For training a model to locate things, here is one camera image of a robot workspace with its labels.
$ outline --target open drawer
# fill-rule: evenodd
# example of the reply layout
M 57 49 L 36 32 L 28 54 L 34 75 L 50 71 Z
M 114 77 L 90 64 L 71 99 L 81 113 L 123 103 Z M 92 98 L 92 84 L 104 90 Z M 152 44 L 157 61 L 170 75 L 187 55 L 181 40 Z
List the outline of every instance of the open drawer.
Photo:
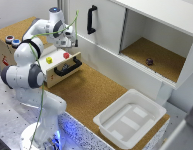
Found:
M 66 52 L 63 49 L 56 49 L 56 47 L 51 46 L 44 50 L 39 59 L 41 69 L 46 76 L 45 82 L 47 82 L 48 88 L 77 72 L 82 64 L 80 52 L 74 55 L 69 54 L 67 59 L 63 57 L 64 53 Z M 47 63 L 47 57 L 52 58 L 51 64 Z

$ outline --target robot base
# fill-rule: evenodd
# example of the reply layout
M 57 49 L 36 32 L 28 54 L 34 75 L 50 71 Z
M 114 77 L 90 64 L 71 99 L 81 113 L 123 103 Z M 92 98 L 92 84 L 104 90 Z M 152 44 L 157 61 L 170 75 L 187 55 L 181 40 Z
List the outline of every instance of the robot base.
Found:
M 31 149 L 30 149 L 30 145 L 31 145 L 30 139 L 33 136 L 34 130 L 36 128 L 36 124 L 37 123 L 31 124 L 22 132 L 21 137 L 20 137 L 20 150 L 53 150 L 53 148 L 51 146 L 48 146 L 47 148 L 45 148 L 44 146 L 37 148 L 38 146 L 34 146 L 34 144 L 31 146 Z M 60 148 L 60 150 L 62 150 L 63 146 L 65 145 L 65 140 L 66 139 L 61 134 L 61 148 Z

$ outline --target drawer handle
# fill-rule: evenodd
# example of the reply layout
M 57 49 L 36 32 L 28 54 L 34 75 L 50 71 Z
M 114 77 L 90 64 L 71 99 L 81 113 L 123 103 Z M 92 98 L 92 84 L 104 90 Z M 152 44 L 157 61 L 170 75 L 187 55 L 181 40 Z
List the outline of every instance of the drawer handle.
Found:
M 73 58 L 73 61 L 76 63 L 76 64 L 74 64 L 73 66 L 71 66 L 71 67 L 69 67 L 69 68 L 67 68 L 67 69 L 62 69 L 62 71 L 59 71 L 59 70 L 57 69 L 57 67 L 55 67 L 55 68 L 54 68 L 54 72 L 55 72 L 58 76 L 62 77 L 62 76 L 65 76 L 66 74 L 72 72 L 73 70 L 77 69 L 78 67 L 80 67 L 80 66 L 82 65 L 82 62 L 81 62 L 80 60 L 78 60 L 78 59 L 76 58 L 76 56 Z
M 87 25 L 88 34 L 96 32 L 96 30 L 92 28 L 92 12 L 95 10 L 97 10 L 97 7 L 94 5 L 92 5 L 92 8 L 88 10 L 88 25 Z

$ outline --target cabinet door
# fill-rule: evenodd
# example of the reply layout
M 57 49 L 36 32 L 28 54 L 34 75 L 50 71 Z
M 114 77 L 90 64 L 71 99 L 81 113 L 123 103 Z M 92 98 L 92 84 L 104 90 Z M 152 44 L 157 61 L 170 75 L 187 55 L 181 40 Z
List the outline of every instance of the cabinet door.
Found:
M 88 10 L 92 8 L 92 5 L 97 7 L 97 10 L 92 13 L 92 28 L 96 29 L 96 32 L 89 35 L 87 32 L 87 16 Z M 79 10 L 77 20 L 78 34 L 96 45 L 118 54 L 124 25 L 125 8 L 109 0 L 70 0 L 69 23 L 74 19 L 76 10 Z

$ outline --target open cabinet compartment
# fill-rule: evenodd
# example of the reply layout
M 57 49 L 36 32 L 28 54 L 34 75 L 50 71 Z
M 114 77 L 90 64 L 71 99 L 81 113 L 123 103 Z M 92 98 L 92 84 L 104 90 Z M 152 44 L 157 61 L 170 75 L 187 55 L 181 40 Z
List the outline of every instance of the open cabinet compartment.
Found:
M 193 73 L 193 36 L 127 9 L 120 55 L 178 88 Z M 148 66 L 146 59 L 153 59 Z

